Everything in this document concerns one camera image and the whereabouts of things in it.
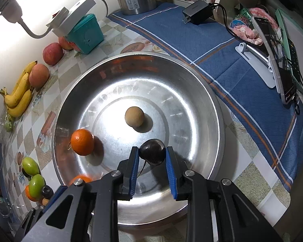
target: black power adapter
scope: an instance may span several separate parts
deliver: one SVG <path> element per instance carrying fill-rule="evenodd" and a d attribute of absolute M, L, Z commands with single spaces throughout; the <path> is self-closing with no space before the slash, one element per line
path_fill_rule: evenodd
<path fill-rule="evenodd" d="M 185 16 L 183 21 L 184 23 L 191 22 L 192 24 L 199 25 L 206 19 L 213 16 L 213 10 L 215 7 L 216 6 L 212 3 L 197 0 L 195 3 L 192 3 L 190 6 L 182 10 L 183 15 Z"/>

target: white wall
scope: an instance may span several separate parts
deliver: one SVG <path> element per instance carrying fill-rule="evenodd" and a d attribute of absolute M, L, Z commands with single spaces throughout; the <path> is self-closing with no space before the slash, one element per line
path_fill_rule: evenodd
<path fill-rule="evenodd" d="M 23 20 L 36 34 L 46 30 L 45 24 L 59 8 L 71 8 L 78 0 L 17 0 L 23 10 Z M 119 9 L 117 0 L 106 0 L 109 13 Z M 98 20 L 105 16 L 105 7 L 97 1 L 90 11 Z M 42 39 L 34 39 L 27 35 L 18 24 L 7 22 L 0 16 L 0 89 L 6 87 L 11 92 L 21 71 L 31 61 L 43 63 L 43 49 L 56 42 L 57 37 L 50 32 Z M 3 98 L 0 95 L 0 115 L 3 109 Z"/>

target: small orange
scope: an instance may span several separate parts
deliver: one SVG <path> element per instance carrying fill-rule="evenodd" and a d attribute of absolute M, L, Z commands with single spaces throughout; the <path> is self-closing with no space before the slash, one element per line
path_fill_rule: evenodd
<path fill-rule="evenodd" d="M 30 196 L 30 194 L 29 194 L 29 185 L 26 186 L 25 192 L 26 192 L 26 196 L 28 197 L 29 200 L 31 200 L 33 202 L 37 202 L 38 201 L 38 199 L 35 199 L 32 196 Z"/>
<path fill-rule="evenodd" d="M 89 130 L 78 129 L 72 134 L 71 147 L 79 155 L 88 155 L 94 149 L 94 136 Z"/>
<path fill-rule="evenodd" d="M 86 175 L 80 174 L 80 175 L 77 175 L 75 178 L 73 178 L 68 185 L 70 186 L 71 184 L 73 184 L 73 182 L 75 181 L 75 179 L 78 179 L 78 178 L 84 180 L 85 183 L 93 181 L 92 178 L 90 178 L 90 177 L 88 177 Z"/>

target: phone screen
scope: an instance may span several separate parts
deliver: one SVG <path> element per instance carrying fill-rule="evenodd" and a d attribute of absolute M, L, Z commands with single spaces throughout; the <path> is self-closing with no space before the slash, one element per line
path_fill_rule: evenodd
<path fill-rule="evenodd" d="M 254 17 L 260 29 L 265 35 L 265 38 L 269 44 L 270 49 L 274 54 L 275 61 L 277 62 L 278 71 L 280 73 L 280 79 L 283 84 L 283 90 L 286 102 L 295 94 L 295 85 L 291 70 L 287 65 L 286 58 L 283 57 L 283 47 L 280 44 L 275 31 L 273 30 L 270 22 L 267 19 Z"/>

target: white stripe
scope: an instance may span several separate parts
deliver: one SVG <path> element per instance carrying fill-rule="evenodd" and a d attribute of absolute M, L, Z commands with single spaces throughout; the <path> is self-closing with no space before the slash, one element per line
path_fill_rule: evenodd
<path fill-rule="evenodd" d="M 171 46 L 170 44 L 166 43 L 163 39 L 159 38 L 157 35 L 155 35 L 155 34 L 149 32 L 149 31 L 146 30 L 145 28 L 142 28 L 141 26 L 139 26 L 139 25 L 137 25 L 137 24 L 135 24 L 135 23 L 132 23 L 132 22 L 126 20 L 126 19 L 123 19 L 123 18 L 121 18 L 121 17 L 119 17 L 119 16 L 117 16 L 117 15 L 115 15 L 115 14 L 112 14 L 112 15 L 114 15 L 115 17 L 118 17 L 118 18 L 120 18 L 120 19 L 122 19 L 122 20 L 125 20 L 125 21 L 127 21 L 127 22 L 129 22 L 129 23 L 131 23 L 131 24 L 133 24 L 133 25 L 136 25 L 137 27 L 139 27 L 139 28 L 145 30 L 146 32 L 148 32 L 148 33 L 150 33 L 151 35 L 155 36 L 157 39 L 161 40 L 163 43 L 167 44 L 170 48 L 172 48 L 174 51 L 176 51 L 177 53 L 179 53 L 181 56 L 185 57 L 187 60 L 189 60 L 190 62 L 192 62 L 192 61 L 191 61 L 189 58 L 187 58 L 184 54 L 182 54 L 180 51 L 178 51 L 177 49 L 175 49 L 175 48 L 174 48 L 173 46 Z"/>
<path fill-rule="evenodd" d="M 170 10 L 170 9 L 177 8 L 177 7 L 179 7 L 179 6 L 167 8 L 166 10 L 159 11 L 159 12 L 156 12 L 156 13 L 151 14 L 151 15 L 147 15 L 147 16 L 145 16 L 145 17 L 143 17 L 143 18 L 141 18 L 141 19 L 139 19 L 139 20 L 137 20 L 137 21 L 135 21 L 135 22 L 133 22 L 133 23 L 137 23 L 137 22 L 139 22 L 139 21 L 141 21 L 141 20 L 144 20 L 146 17 L 150 17 L 150 16 L 152 16 L 152 15 L 159 14 L 159 13 L 161 13 L 161 12 L 165 12 L 165 11 L 168 11 L 168 10 Z"/>
<path fill-rule="evenodd" d="M 202 54 L 200 57 L 196 58 L 196 59 L 195 59 L 193 62 L 191 62 L 190 64 L 194 64 L 194 62 L 196 62 L 197 60 L 199 60 L 201 57 L 205 56 L 207 53 L 209 53 L 209 52 L 212 51 L 213 49 L 217 48 L 218 46 L 221 46 L 221 45 L 224 44 L 224 43 L 228 43 L 228 42 L 231 41 L 232 39 L 234 39 L 234 37 L 231 38 L 231 39 L 229 39 L 228 41 L 225 41 L 225 42 L 223 42 L 223 43 L 218 44 L 216 47 L 210 49 L 210 50 L 207 51 L 206 53 Z"/>
<path fill-rule="evenodd" d="M 288 136 L 288 138 L 287 138 L 287 141 L 286 141 L 285 147 L 284 147 L 284 149 L 283 149 L 283 152 L 282 152 L 282 154 L 280 155 L 280 159 L 282 158 L 282 156 L 283 156 L 283 154 L 284 154 L 284 151 L 285 151 L 285 149 L 286 149 L 286 147 L 287 147 L 288 141 L 289 141 L 289 139 L 291 138 L 291 135 L 292 135 L 293 130 L 294 130 L 294 128 L 295 128 L 296 120 L 297 120 L 297 117 L 295 118 L 294 125 L 293 125 L 293 127 L 292 127 L 291 133 L 289 134 L 289 136 Z"/>
<path fill-rule="evenodd" d="M 115 14 L 112 14 L 112 15 L 114 15 L 115 17 L 118 17 L 118 18 L 120 18 L 120 19 L 122 19 L 122 20 L 125 20 L 125 21 L 127 21 L 127 22 L 129 22 L 129 23 L 131 23 L 131 24 L 133 24 L 132 22 L 130 22 L 130 21 L 127 20 L 127 19 L 121 18 L 121 17 L 119 17 L 119 16 L 117 16 L 117 15 L 115 15 Z M 146 32 L 150 33 L 151 35 L 153 35 L 153 36 L 155 36 L 156 38 L 158 38 L 159 40 L 161 40 L 163 43 L 167 44 L 167 45 L 168 45 L 169 47 L 171 47 L 173 50 L 175 50 L 175 51 L 178 52 L 180 55 L 182 55 L 183 57 L 185 57 L 188 61 L 190 61 L 191 63 L 193 63 L 193 64 L 194 64 L 197 68 L 199 68 L 202 72 L 204 72 L 208 77 L 210 77 L 210 78 L 213 80 L 213 82 L 215 82 L 216 84 L 218 84 L 218 85 L 222 88 L 222 90 L 225 91 L 225 93 L 228 94 L 228 95 L 231 97 L 231 99 L 234 100 L 234 101 L 237 103 L 237 105 L 240 106 L 240 108 L 241 108 L 241 109 L 242 109 L 242 110 L 251 118 L 251 120 L 252 120 L 252 121 L 255 123 L 255 125 L 259 128 L 259 130 L 262 132 L 262 134 L 265 136 L 265 138 L 267 139 L 268 143 L 270 144 L 272 150 L 274 151 L 274 154 L 276 155 L 276 158 L 277 158 L 277 160 L 279 161 L 280 166 L 281 166 L 282 170 L 284 171 L 285 175 L 286 175 L 286 176 L 292 181 L 292 183 L 293 183 L 293 179 L 288 175 L 288 173 L 287 173 L 286 170 L 284 169 L 284 167 L 283 167 L 282 163 L 280 162 L 280 159 L 279 159 L 279 157 L 278 157 L 278 155 L 277 155 L 277 153 L 276 153 L 275 148 L 273 147 L 271 141 L 268 139 L 268 137 L 266 136 L 266 134 L 264 133 L 264 131 L 261 129 L 261 127 L 259 126 L 259 124 L 258 124 L 258 123 L 255 121 L 255 119 L 248 113 L 248 111 L 247 111 L 245 108 L 243 108 L 243 106 L 242 106 L 240 103 L 238 103 L 237 100 L 236 100 L 236 99 L 235 99 L 235 98 L 234 98 L 226 89 L 224 89 L 222 85 L 220 85 L 219 82 L 217 82 L 216 80 L 214 80 L 214 78 L 213 78 L 211 75 L 209 75 L 209 74 L 208 74 L 206 71 L 204 71 L 201 67 L 199 67 L 197 64 L 195 64 L 193 61 L 191 61 L 188 57 L 186 57 L 186 56 L 185 56 L 184 54 L 182 54 L 180 51 L 178 51 L 177 49 L 175 49 L 174 47 L 172 47 L 170 44 L 166 43 L 164 40 L 162 40 L 161 38 L 159 38 L 159 37 L 156 36 L 155 34 L 149 32 L 148 30 L 142 28 L 141 26 L 139 26 L 139 25 L 137 25 L 137 24 L 134 24 L 134 25 L 136 25 L 137 27 L 139 27 L 139 28 L 145 30 Z"/>

